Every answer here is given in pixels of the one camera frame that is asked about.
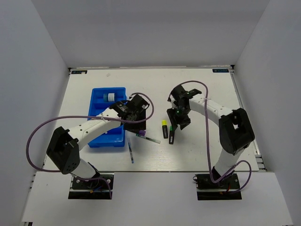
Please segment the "purple cap black marker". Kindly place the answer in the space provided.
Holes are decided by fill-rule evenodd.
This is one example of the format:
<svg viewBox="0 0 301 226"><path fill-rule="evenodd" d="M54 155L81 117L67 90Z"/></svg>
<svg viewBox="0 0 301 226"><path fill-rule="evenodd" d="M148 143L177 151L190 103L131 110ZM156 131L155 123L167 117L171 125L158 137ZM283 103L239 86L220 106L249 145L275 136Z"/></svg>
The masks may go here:
<svg viewBox="0 0 301 226"><path fill-rule="evenodd" d="M146 131L145 130L136 129L136 130L134 130L134 133L139 134L141 136L145 136Z"/></svg>

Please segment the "green cap highlighter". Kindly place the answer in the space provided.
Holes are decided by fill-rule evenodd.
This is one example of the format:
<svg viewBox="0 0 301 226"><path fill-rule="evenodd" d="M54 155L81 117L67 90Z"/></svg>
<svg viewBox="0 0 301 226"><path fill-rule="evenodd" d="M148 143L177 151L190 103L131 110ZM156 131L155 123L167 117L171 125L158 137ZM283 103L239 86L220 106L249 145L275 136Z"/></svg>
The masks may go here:
<svg viewBox="0 0 301 226"><path fill-rule="evenodd" d="M170 126L169 130L169 144L173 145L174 144L174 136L175 136L175 131L172 126Z"/></svg>

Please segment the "blue gel jar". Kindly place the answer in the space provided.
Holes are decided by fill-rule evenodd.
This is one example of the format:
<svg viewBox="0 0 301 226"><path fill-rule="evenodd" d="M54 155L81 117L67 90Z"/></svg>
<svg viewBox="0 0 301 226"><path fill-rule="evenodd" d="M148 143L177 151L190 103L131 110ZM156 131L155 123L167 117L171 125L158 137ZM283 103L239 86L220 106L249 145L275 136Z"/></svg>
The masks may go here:
<svg viewBox="0 0 301 226"><path fill-rule="evenodd" d="M104 102L116 102L116 94L115 93L104 93L103 101Z"/></svg>

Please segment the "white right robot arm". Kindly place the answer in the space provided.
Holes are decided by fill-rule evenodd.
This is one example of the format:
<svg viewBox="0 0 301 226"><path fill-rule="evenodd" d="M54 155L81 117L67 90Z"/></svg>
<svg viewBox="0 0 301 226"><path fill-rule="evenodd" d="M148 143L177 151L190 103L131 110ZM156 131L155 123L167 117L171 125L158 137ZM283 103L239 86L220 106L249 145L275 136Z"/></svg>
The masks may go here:
<svg viewBox="0 0 301 226"><path fill-rule="evenodd" d="M210 158L207 160L211 181L216 187L225 187L240 155L255 139L247 112L242 108L232 110L222 106L210 100L208 94L202 94L197 89L186 91L182 85L172 89L168 101L172 106L167 110L167 115L173 130L190 125L191 111L205 117L206 131L209 130L210 121L218 126L222 151L214 166Z"/></svg>

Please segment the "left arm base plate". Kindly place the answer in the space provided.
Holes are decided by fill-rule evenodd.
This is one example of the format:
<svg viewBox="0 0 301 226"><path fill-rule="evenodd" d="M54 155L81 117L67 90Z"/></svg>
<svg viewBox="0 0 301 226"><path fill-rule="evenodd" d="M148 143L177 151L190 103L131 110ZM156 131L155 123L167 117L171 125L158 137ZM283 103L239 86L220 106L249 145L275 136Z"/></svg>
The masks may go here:
<svg viewBox="0 0 301 226"><path fill-rule="evenodd" d="M70 200L110 200L113 194L114 174L100 175L104 180L84 181L73 178L69 189Z"/></svg>

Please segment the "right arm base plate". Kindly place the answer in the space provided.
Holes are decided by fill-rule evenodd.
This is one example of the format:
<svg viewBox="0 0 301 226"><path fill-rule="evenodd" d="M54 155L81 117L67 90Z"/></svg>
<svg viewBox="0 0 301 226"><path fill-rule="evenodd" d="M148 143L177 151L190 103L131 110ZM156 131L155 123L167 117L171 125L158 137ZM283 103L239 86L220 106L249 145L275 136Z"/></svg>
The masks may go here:
<svg viewBox="0 0 301 226"><path fill-rule="evenodd" d="M226 201L241 200L240 183L237 174L233 174L221 182L213 183L209 174L196 174L193 177L196 183L197 198L199 201Z"/></svg>

